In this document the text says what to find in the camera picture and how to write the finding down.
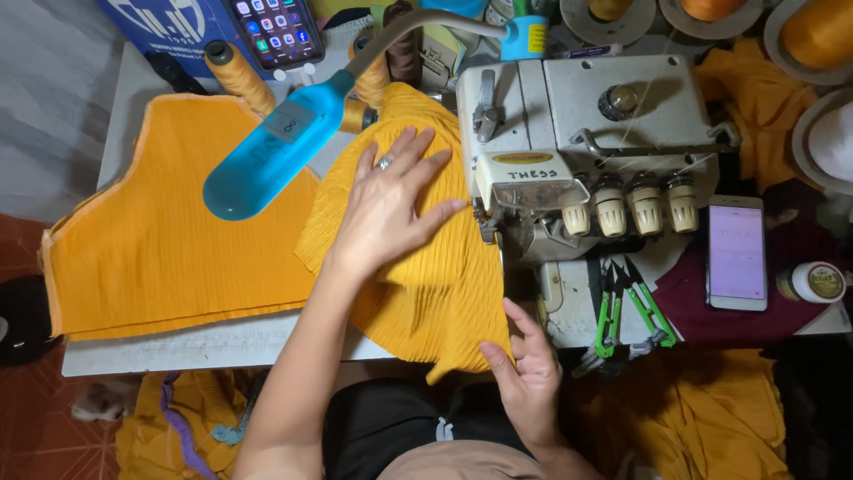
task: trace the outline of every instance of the mustard yellow fabric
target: mustard yellow fabric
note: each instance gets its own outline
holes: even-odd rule
[[[743,179],[755,179],[759,192],[794,177],[811,184],[796,166],[790,136],[817,100],[813,86],[765,59],[755,38],[739,39],[731,51],[711,50],[696,77],[705,100],[725,102],[743,136]]]
[[[293,248],[316,176],[303,170],[240,222],[202,200],[207,174],[259,122],[235,97],[148,105],[127,174],[44,233],[53,335],[130,337],[305,304],[315,277]]]
[[[448,198],[467,198],[456,117],[406,84],[388,86],[382,118],[344,149],[323,178],[314,209],[296,247],[312,272],[334,241],[344,216],[358,157],[372,141],[387,151],[407,126],[436,131],[426,155],[450,148],[453,156],[421,192],[417,211]],[[359,293],[350,315],[364,335],[408,361],[435,362],[426,376],[437,382],[446,372],[484,372],[484,340],[509,350],[501,299],[503,277],[496,245],[485,245],[470,209],[451,218],[424,248],[389,266]]]
[[[160,411],[166,372],[142,380],[136,411],[115,434],[119,480],[205,480],[187,467],[178,434]],[[212,436],[217,424],[236,427],[246,410],[249,378],[244,371],[198,370],[175,380],[170,407],[181,413],[193,432],[195,452],[222,480],[231,478],[240,444],[229,447]]]
[[[772,365],[758,350],[658,352],[614,382],[573,385],[564,407],[583,404],[588,458],[608,478],[635,448],[664,480],[789,480]]]

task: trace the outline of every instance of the black shorts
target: black shorts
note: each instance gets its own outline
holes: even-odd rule
[[[326,479],[375,480],[401,454],[435,442],[441,416],[429,390],[407,380],[377,378],[342,389],[326,412]],[[454,440],[501,443],[530,455],[509,423],[496,383],[457,390],[444,418]]]

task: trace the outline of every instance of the human hand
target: human hand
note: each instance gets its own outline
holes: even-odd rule
[[[557,425],[557,393],[562,369],[545,333],[529,315],[508,298],[503,309],[525,337],[509,338],[515,367],[503,348],[482,342],[480,353],[495,374],[501,402],[521,441],[534,457],[565,445]]]
[[[391,165],[374,168],[379,149],[371,143],[356,167],[350,200],[327,259],[347,274],[364,279],[388,261],[426,244],[432,235],[467,202],[448,199],[420,218],[415,199],[450,159],[450,150],[421,159],[435,131],[428,127],[415,136],[410,126],[383,156]]]

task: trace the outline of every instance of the silver ring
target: silver ring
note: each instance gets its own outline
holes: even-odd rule
[[[391,166],[391,157],[388,155],[383,156],[376,162],[376,166],[374,168],[379,168],[380,170],[385,170],[386,168]]]

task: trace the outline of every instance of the white phone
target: white phone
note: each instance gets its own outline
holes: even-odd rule
[[[714,195],[708,209],[708,302],[716,308],[766,310],[764,202]]]

